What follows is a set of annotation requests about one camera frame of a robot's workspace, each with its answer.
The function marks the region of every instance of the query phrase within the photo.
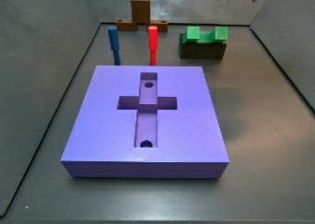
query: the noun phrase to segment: cross-shaped slot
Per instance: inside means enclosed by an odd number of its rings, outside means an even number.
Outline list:
[[[134,147],[157,147],[157,110],[177,110],[176,97],[157,97],[157,73],[140,74],[137,96],[118,96],[117,110],[137,110]]]

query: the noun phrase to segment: metal wall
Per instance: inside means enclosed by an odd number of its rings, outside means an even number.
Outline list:
[[[315,108],[315,0],[268,0],[250,29]]]
[[[98,24],[86,0],[0,0],[0,216]]]
[[[129,0],[88,0],[100,22],[130,18]],[[265,0],[150,0],[150,17],[170,23],[249,25]]]

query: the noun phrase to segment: purple block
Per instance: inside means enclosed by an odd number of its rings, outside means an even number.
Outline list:
[[[228,166],[198,66],[97,66],[61,162],[73,177],[218,178]]]

